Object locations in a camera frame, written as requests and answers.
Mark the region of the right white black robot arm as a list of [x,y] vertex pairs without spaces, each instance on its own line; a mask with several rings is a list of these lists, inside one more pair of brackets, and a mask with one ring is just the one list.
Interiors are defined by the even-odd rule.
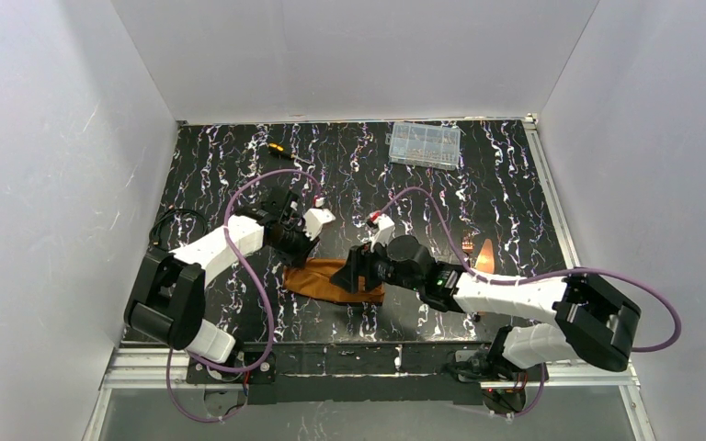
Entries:
[[535,281],[485,275],[435,259],[410,235],[352,247],[330,281],[349,293],[383,284],[410,289],[440,312],[483,311],[533,320],[529,327],[505,326],[497,332],[485,360],[491,368],[526,370],[582,360],[622,372],[641,317],[640,308],[599,275],[581,271]]

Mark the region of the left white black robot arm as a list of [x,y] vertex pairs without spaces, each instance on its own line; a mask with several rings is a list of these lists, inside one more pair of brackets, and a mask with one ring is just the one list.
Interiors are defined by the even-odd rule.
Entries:
[[127,301],[125,324],[174,350],[224,366],[236,340],[205,318],[207,286],[229,267],[269,247],[287,267],[302,267],[335,216],[317,198],[304,213],[298,195],[272,188],[228,213],[223,226],[188,245],[150,248]]

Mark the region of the orange cloth napkin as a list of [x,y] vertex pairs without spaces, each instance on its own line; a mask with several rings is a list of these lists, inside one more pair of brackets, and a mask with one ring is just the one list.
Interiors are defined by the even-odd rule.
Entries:
[[382,304],[385,299],[383,286],[351,294],[331,283],[331,276],[344,265],[342,259],[311,258],[301,268],[285,266],[282,287],[309,299],[335,304]]

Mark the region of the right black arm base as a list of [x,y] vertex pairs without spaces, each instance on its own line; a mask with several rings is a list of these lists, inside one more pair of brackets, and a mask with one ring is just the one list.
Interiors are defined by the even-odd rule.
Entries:
[[451,353],[446,363],[447,371],[461,382],[501,381],[515,388],[548,378],[540,365],[516,367],[501,356],[490,357],[488,349],[487,345],[481,345]]

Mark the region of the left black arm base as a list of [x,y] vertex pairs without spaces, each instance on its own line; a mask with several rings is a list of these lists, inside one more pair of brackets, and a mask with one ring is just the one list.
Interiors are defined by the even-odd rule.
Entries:
[[[237,346],[224,362],[216,365],[235,368],[237,370],[255,364],[262,356],[265,346],[262,344],[245,344]],[[201,357],[188,354],[188,371],[186,381],[194,385],[233,385],[241,384],[248,376],[248,385],[271,385],[276,379],[277,353],[276,349],[267,358],[248,372],[229,372],[211,367],[211,361],[200,362]]]

